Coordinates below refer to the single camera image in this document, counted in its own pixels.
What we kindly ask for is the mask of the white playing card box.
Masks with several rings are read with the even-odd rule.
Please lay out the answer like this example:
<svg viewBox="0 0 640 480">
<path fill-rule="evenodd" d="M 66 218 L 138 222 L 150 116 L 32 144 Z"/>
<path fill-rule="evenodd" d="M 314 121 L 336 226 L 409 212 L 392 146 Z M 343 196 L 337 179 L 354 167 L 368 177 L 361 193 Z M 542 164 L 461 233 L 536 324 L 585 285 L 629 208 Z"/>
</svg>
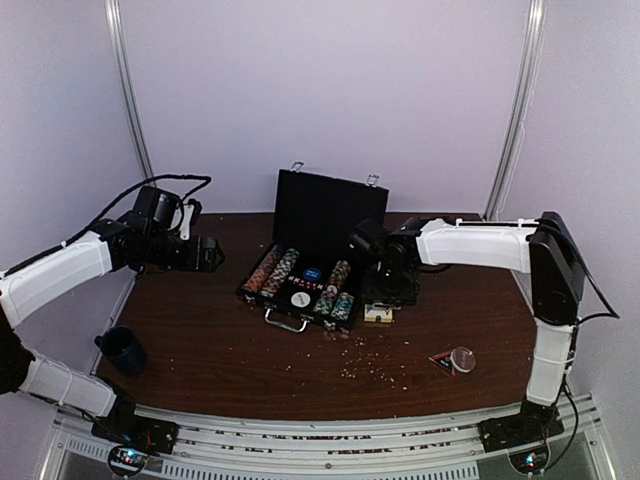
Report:
<svg viewBox="0 0 640 480">
<path fill-rule="evenodd" d="M 364 306 L 364 321 L 372 324 L 392 324 L 394 322 L 394 308 L 382 304 L 366 304 Z"/>
</svg>

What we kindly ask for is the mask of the blue small blind button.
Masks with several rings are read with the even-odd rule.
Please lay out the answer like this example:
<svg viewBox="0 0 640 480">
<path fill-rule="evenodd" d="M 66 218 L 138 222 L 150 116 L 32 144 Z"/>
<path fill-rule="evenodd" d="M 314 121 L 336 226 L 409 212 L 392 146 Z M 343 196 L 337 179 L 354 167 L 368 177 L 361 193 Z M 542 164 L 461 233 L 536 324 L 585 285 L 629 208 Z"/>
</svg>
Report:
<svg viewBox="0 0 640 480">
<path fill-rule="evenodd" d="M 306 268 L 302 273 L 302 278 L 312 283 L 318 283 L 322 279 L 322 276 L 322 271 L 317 267 Z"/>
</svg>

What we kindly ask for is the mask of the black poker set case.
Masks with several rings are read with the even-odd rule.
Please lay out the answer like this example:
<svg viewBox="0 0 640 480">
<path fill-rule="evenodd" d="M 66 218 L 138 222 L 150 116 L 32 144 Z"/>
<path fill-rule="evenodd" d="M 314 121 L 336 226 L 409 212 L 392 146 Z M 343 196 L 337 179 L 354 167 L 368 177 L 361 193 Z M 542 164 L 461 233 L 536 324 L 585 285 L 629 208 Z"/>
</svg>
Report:
<svg viewBox="0 0 640 480">
<path fill-rule="evenodd" d="M 238 285 L 237 296 L 249 305 L 262 308 L 264 320 L 270 325 L 302 333 L 309 325 L 314 324 L 328 331 L 348 334 L 361 302 L 362 284 L 367 270 L 367 263 L 354 256 L 349 247 L 349 236 L 354 227 L 367 218 L 383 223 L 388 191 L 379 186 L 378 182 L 376 174 L 371 174 L 365 182 L 358 183 L 305 173 L 299 162 L 288 170 L 280 170 L 271 242 Z M 261 289 L 256 293 L 242 289 L 243 284 L 269 253 L 279 253 L 281 259 L 289 248 L 298 250 L 300 256 L 274 297 L 262 295 Z M 355 299 L 351 315 L 345 322 L 332 320 L 330 314 L 322 315 L 313 311 L 339 260 L 346 260 L 351 266 L 339 294 L 346 292 Z M 323 285 L 320 290 L 299 289 L 290 283 L 294 278 L 303 279 L 302 273 L 309 267 L 317 267 L 323 273 L 318 282 Z M 290 302 L 291 296 L 298 291 L 311 295 L 311 303 L 304 309 L 296 308 Z"/>
</svg>

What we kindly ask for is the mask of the white dealer button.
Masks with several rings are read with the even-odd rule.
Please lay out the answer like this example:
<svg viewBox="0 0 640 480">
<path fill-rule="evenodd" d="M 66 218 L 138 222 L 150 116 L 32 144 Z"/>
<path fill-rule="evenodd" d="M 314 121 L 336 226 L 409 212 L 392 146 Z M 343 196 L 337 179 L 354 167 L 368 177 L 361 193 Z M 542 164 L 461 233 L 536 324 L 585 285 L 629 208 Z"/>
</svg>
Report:
<svg viewBox="0 0 640 480">
<path fill-rule="evenodd" d="M 304 291 L 298 291 L 291 296 L 291 304 L 300 309 L 308 307 L 311 303 L 311 295 Z"/>
</svg>

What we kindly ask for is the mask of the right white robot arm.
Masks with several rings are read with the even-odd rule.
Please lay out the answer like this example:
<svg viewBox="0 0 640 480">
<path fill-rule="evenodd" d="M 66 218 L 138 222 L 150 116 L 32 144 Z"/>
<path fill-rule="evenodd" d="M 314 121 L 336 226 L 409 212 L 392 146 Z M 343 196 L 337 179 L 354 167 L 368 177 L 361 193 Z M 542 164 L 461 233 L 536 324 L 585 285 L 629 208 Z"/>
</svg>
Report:
<svg viewBox="0 0 640 480">
<path fill-rule="evenodd" d="M 526 397 L 510 421 L 513 433 L 526 442 L 550 426 L 585 322 L 579 315 L 584 285 L 594 281 L 558 213 L 513 222 L 411 217 L 394 231 L 366 219 L 351 244 L 370 262 L 363 296 L 373 305 L 415 305 L 417 278 L 427 267 L 464 265 L 529 275 L 536 340 Z"/>
</svg>

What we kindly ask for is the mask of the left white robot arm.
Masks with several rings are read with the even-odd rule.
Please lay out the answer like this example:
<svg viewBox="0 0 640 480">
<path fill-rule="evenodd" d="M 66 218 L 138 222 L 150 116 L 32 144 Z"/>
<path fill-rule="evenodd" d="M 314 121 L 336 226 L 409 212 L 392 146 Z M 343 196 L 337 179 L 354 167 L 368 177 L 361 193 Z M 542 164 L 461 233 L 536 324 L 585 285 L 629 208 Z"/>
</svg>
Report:
<svg viewBox="0 0 640 480">
<path fill-rule="evenodd" d="M 1 274 L 1 393 L 22 391 L 104 418 L 123 444 L 144 433 L 138 415 L 117 405 L 114 386 L 29 350 L 15 329 L 29 316 L 74 288 L 124 267 L 154 265 L 170 270 L 212 273 L 225 255 L 211 237 L 143 233 L 111 220 L 11 273 Z"/>
</svg>

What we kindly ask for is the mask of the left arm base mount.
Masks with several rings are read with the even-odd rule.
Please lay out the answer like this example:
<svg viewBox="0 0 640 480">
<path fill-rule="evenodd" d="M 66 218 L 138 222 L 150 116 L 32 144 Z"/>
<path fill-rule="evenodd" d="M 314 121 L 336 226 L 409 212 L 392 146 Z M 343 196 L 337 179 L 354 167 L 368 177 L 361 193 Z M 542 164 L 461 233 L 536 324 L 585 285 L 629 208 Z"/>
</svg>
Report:
<svg viewBox="0 0 640 480">
<path fill-rule="evenodd" d="M 138 415 L 134 399 L 127 394 L 116 396 L 106 416 L 86 414 L 86 417 L 92 423 L 93 436 L 154 456 L 171 454 L 179 433 L 175 422 Z"/>
</svg>

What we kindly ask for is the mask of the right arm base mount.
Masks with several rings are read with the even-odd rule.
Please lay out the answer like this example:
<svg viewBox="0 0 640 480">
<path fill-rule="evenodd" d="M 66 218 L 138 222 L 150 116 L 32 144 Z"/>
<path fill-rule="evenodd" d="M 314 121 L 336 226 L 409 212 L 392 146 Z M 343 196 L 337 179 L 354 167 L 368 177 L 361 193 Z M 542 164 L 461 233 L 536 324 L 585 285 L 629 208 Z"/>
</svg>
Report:
<svg viewBox="0 0 640 480">
<path fill-rule="evenodd" d="M 543 406 L 528 400 L 516 414 L 490 418 L 477 427 L 486 453 L 543 442 L 565 431 L 555 404 Z"/>
</svg>

